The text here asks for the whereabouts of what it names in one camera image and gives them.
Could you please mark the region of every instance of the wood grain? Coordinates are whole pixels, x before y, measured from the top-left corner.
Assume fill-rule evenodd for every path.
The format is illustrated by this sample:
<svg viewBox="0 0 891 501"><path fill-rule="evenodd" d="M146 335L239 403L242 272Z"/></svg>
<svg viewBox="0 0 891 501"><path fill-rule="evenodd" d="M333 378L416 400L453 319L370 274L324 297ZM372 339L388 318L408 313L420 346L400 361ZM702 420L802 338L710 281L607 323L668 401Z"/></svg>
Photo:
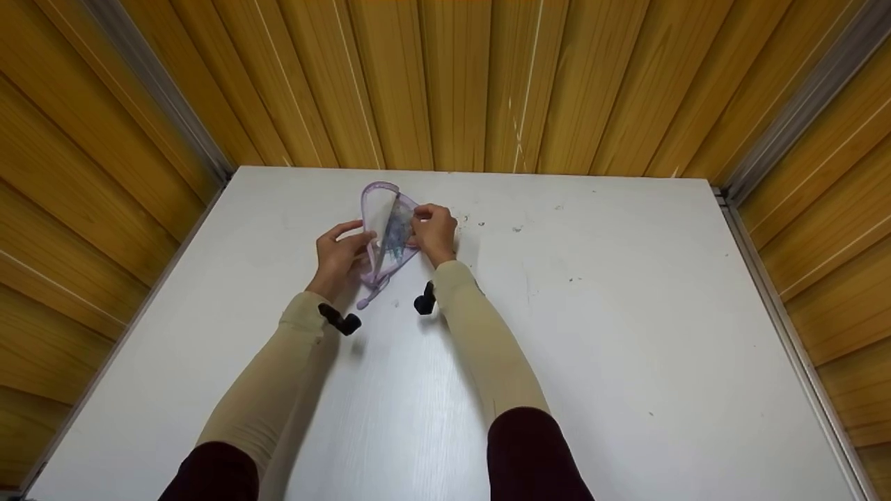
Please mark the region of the wood grain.
<svg viewBox="0 0 891 501"><path fill-rule="evenodd" d="M815 365L891 335L891 238L786 303Z"/></svg>
<svg viewBox="0 0 891 501"><path fill-rule="evenodd" d="M818 369L857 447L891 441L891 338Z"/></svg>
<svg viewBox="0 0 891 501"><path fill-rule="evenodd" d="M236 166L262 165L257 148L169 0L121 0L121 4L223 153Z"/></svg>
<svg viewBox="0 0 891 501"><path fill-rule="evenodd" d="M492 5L487 172L536 171L568 4L539 0Z"/></svg>
<svg viewBox="0 0 891 501"><path fill-rule="evenodd" d="M295 165L337 167L275 0L222 0L215 5Z"/></svg>
<svg viewBox="0 0 891 501"><path fill-rule="evenodd" d="M857 450L863 469L882 501L891 500L891 443Z"/></svg>
<svg viewBox="0 0 891 501"><path fill-rule="evenodd" d="M647 176L683 174L790 3L734 2L653 155Z"/></svg>
<svg viewBox="0 0 891 501"><path fill-rule="evenodd" d="M761 249L783 300L891 233L891 136Z"/></svg>
<svg viewBox="0 0 891 501"><path fill-rule="evenodd" d="M740 214L758 249L818 201L846 172L855 165L861 168L858 162L864 156L874 157L870 151L883 138L889 141L889 104L891 44L884 44L743 203ZM871 161L887 164L888 157ZM856 195L838 207L854 200Z"/></svg>
<svg viewBox="0 0 891 501"><path fill-rule="evenodd" d="M112 343L0 285L0 385L74 405Z"/></svg>
<svg viewBox="0 0 891 501"><path fill-rule="evenodd" d="M591 174L643 175L731 4L650 4Z"/></svg>
<svg viewBox="0 0 891 501"><path fill-rule="evenodd" d="M65 36L106 87L155 143L204 203L216 194L217 182L192 147L173 127L77 0L36 0L46 17Z"/></svg>
<svg viewBox="0 0 891 501"><path fill-rule="evenodd" d="M861 4L794 0L683 176L722 185Z"/></svg>
<svg viewBox="0 0 891 501"><path fill-rule="evenodd" d="M386 167L432 170L417 1L357 0L347 5Z"/></svg>
<svg viewBox="0 0 891 501"><path fill-rule="evenodd" d="M0 489L17 489L69 407L0 386Z"/></svg>
<svg viewBox="0 0 891 501"><path fill-rule="evenodd" d="M0 249L9 255L0 257L3 283L111 339L148 294L145 285L3 182Z"/></svg>
<svg viewBox="0 0 891 501"><path fill-rule="evenodd" d="M195 192L29 0L0 4L0 69L170 234L189 234Z"/></svg>
<svg viewBox="0 0 891 501"><path fill-rule="evenodd" d="M152 285L177 242L5 78L0 177Z"/></svg>
<svg viewBox="0 0 891 501"><path fill-rule="evenodd" d="M340 165L384 168L346 1L279 4Z"/></svg>
<svg viewBox="0 0 891 501"><path fill-rule="evenodd" d="M491 15L487 0L421 1L436 170L485 170Z"/></svg>
<svg viewBox="0 0 891 501"><path fill-rule="evenodd" d="M172 4L266 165L293 165L212 0L172 0Z"/></svg>
<svg viewBox="0 0 891 501"><path fill-rule="evenodd" d="M569 5L538 172L588 173L648 3L611 0Z"/></svg>

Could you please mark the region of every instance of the person's left hand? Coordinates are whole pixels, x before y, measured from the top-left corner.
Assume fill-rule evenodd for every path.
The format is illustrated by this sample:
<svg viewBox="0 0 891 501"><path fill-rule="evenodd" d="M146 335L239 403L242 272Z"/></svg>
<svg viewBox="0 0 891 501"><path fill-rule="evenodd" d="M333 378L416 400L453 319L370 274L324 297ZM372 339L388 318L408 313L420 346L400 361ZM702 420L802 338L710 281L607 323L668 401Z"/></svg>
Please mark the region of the person's left hand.
<svg viewBox="0 0 891 501"><path fill-rule="evenodd" d="M307 291L334 302L347 285L351 272L368 264L365 246L377 236L376 233L351 234L338 240L344 233L361 227L362 219L340 223L315 241L319 267L307 286Z"/></svg>

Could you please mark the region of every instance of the metal frame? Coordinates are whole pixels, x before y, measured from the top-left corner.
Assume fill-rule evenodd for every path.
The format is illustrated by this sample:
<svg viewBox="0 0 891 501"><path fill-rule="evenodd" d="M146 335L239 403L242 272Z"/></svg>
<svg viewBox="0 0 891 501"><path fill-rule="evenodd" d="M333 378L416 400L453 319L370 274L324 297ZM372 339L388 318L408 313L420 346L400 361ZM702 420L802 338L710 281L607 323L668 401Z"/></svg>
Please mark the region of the metal frame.
<svg viewBox="0 0 891 501"><path fill-rule="evenodd" d="M717 193L715 198L718 200L727 226L733 234L733 239L740 249L740 255L746 261L748 273L752 276L752 282L758 289L764 308L767 310L782 347L786 351L786 356L789 358L789 363L801 382L802 390L811 404L817 421L823 428L823 433L835 454L842 474L845 475L848 487L854 494L854 499L857 501L879 501L879 497L872 488L869 475L863 469L857 451L847 437L845 426L838 419L830 397L823 388L820 377L814 369L804 345L798 338L795 326L783 307L780 294L773 287L773 282L761 262L755 244L748 236L748 231L742 223L736 204L732 201L725 202L720 193Z"/></svg>
<svg viewBox="0 0 891 501"><path fill-rule="evenodd" d="M140 305L139 309L136 311L136 314L133 316L133 319L130 320L130 323L127 324L127 329L124 331L124 334L121 335L117 341L115 341L114 346L111 348L111 353L105 358L102 362L102 366L96 371L96 374L93 376L93 379L86 385L86 391L83 395L78 398L78 401L75 402L74 406L71 407L71 410L68 412L68 415L65 417L65 421L62 422L59 429L56 431L53 439L50 440L49 445L44 449L43 454L37 459L37 462L34 464L34 467L31 468L28 476L25 477L25 480L22 482L24 489L21 490L21 493L17 492L0 492L0 496L12 494L10 499L16 499L15 496L20 496L20 499L26 499L28 495L28 491L31 490L31 487L34 485L34 482L37 480L37 477L40 476L40 473L46 467L46 463L49 461L50 456L53 455L55 449L59 447L62 438L68 433L71 424L74 423L74 420L78 418L81 409L84 408L87 400L90 399L90 396L93 395L93 390L95 390L96 386L99 384L99 381L102 380L105 373L108 371L108 368L111 366L111 363L114 362L115 357L118 355L121 347L124 346L124 343L127 342L127 339L130 337L130 334L133 332L134 327L139 324L139 320L143 317L146 310L149 309L151 303L154 301L155 296L158 295L158 291L160 291L161 287L164 286L164 282L167 281L170 274L173 272L173 269L176 267L176 263L179 262L179 259L185 254L186 250L189 247L189 244L192 242L192 239L198 234L201 226L204 224L204 221L208 218L210 211L214 209L214 206L217 205L217 201L223 196L223 191L225 191L225 186L220 188L217 191L217 194L214 195L214 198L210 200L204 212L201 213L198 220L195 222L195 225L192 227L192 230L189 231L189 234L186 235L185 240L179 246L179 249L176 250L176 254L174 254L173 258L168 262L167 266L164 267L164 271L161 272L158 281L151 287L149 290L149 295L146 296L143 304Z"/></svg>
<svg viewBox="0 0 891 501"><path fill-rule="evenodd" d="M891 2L867 0L725 184L742 202L891 34Z"/></svg>
<svg viewBox="0 0 891 501"><path fill-rule="evenodd" d="M217 180L218 185L224 185L234 174L235 166L204 127L124 6L118 0L79 1L164 114L198 154L201 163Z"/></svg>

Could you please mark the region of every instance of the black device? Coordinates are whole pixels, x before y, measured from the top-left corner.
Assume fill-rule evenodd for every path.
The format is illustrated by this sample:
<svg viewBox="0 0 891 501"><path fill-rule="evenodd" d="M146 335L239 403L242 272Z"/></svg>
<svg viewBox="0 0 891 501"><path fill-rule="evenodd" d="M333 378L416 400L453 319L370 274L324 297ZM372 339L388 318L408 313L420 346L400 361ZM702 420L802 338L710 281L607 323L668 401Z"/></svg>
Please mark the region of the black device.
<svg viewBox="0 0 891 501"><path fill-rule="evenodd" d="M433 313L433 305L436 303L437 298L433 295L433 282L427 282L424 293L414 299L414 309L421 315L429 315Z"/></svg>
<svg viewBox="0 0 891 501"><path fill-rule="evenodd" d="M354 333L356 329L362 326L362 320L359 320L358 316L350 313L344 318L338 310L326 303L319 304L319 313L325 317L329 324L345 336Z"/></svg>

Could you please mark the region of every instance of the wrist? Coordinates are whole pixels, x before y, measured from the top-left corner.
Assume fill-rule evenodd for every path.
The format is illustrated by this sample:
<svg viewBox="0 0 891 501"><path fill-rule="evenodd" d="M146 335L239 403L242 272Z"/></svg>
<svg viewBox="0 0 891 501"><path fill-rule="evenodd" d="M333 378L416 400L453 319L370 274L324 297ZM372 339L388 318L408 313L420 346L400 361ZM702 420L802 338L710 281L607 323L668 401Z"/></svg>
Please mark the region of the wrist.
<svg viewBox="0 0 891 501"><path fill-rule="evenodd" d="M439 265L443 263L457 259L454 252L431 252L428 254L427 258L430 260L430 264L433 265L433 269L438 268Z"/></svg>
<svg viewBox="0 0 891 501"><path fill-rule="evenodd" d="M318 294L330 303L333 303L338 296L331 281L325 280L324 277L320 277L319 275L313 277L304 291Z"/></svg>

